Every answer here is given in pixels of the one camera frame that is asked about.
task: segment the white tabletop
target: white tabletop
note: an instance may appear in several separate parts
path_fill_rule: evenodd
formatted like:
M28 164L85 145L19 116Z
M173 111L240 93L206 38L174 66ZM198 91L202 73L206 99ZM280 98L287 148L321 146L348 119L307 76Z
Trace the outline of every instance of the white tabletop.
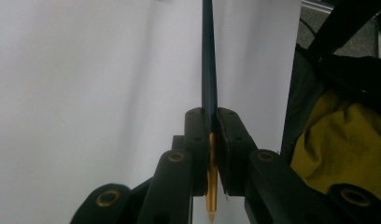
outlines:
M279 151L301 0L214 4L219 106ZM0 223L68 223L153 176L201 106L201 40L202 1L0 0ZM243 201L221 193L215 223L247 223Z

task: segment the pen tip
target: pen tip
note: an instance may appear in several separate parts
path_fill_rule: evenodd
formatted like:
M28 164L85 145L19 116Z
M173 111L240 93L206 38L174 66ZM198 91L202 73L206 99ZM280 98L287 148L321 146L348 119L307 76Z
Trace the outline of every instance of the pen tip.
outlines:
M208 212L208 218L210 219L210 223L214 222L215 212Z

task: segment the yellow cloth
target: yellow cloth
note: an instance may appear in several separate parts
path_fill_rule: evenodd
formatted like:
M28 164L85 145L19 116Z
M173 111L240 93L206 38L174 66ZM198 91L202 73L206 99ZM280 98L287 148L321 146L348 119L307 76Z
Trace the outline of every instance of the yellow cloth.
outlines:
M327 91L296 143L291 167L322 193L348 183L381 199L381 115Z

